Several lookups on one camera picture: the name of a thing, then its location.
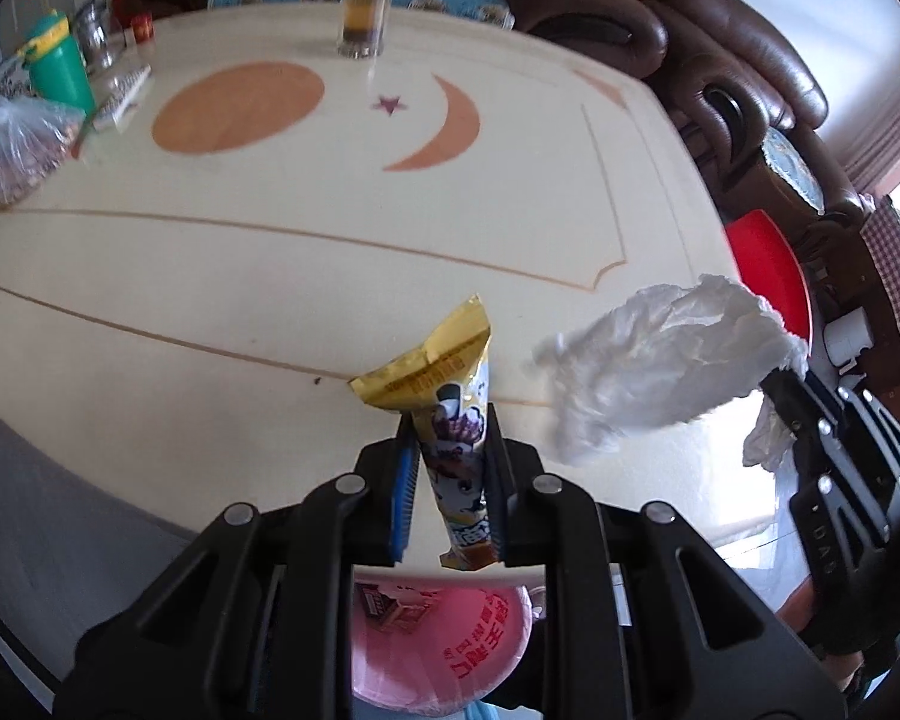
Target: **candy wrapper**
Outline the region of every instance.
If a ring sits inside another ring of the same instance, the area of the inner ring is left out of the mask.
[[[410,412],[423,463],[450,536],[447,568],[495,562],[484,499],[490,321],[474,295],[423,341],[351,388],[367,405]]]

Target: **red plate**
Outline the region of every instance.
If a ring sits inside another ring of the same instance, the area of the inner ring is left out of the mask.
[[[725,228],[740,280],[780,312],[787,330],[810,343],[810,292],[794,250],[764,211],[750,211]]]

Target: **red star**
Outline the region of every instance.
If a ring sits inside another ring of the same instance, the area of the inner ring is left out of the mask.
[[[388,116],[392,116],[394,114],[394,111],[407,110],[407,106],[401,103],[399,97],[385,98],[384,95],[380,95],[380,101],[373,106],[373,110],[386,111],[386,114]]]

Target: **tea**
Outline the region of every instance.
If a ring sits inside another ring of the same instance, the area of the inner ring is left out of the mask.
[[[343,0],[343,42],[375,45],[380,41],[386,0]]]

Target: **pink bowl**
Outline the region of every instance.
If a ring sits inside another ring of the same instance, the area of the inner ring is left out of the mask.
[[[444,717],[481,699],[516,668],[530,639],[523,587],[445,589],[411,634],[382,634],[359,603],[352,621],[353,694],[375,707]]]

